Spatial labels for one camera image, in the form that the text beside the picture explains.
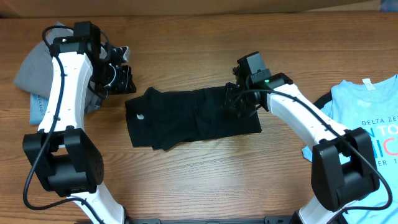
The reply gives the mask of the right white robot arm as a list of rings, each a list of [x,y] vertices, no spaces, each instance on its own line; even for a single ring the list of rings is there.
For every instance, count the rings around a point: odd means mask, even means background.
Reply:
[[[314,196],[292,215],[291,223],[346,223],[344,213],[359,209],[356,202],[380,187],[369,134],[328,118],[284,73],[245,73],[239,68],[233,73],[236,83],[226,84],[226,111],[242,118],[263,107],[312,150]]]

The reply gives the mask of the black polo shirt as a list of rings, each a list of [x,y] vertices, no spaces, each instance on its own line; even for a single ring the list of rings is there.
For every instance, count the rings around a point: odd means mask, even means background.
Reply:
[[[258,115],[229,115],[222,108],[225,96],[223,86],[164,93],[148,88],[142,96],[125,102],[132,145],[168,151],[181,142],[260,133]]]

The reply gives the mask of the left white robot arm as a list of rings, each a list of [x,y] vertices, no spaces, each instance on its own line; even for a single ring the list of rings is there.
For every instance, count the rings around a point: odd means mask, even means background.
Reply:
[[[56,37],[46,42],[53,63],[47,111],[22,148],[31,164],[22,198],[31,210],[74,202],[92,223],[130,223],[104,183],[103,157],[85,133],[87,91],[103,98],[135,93],[129,47],[102,43],[97,34]]]

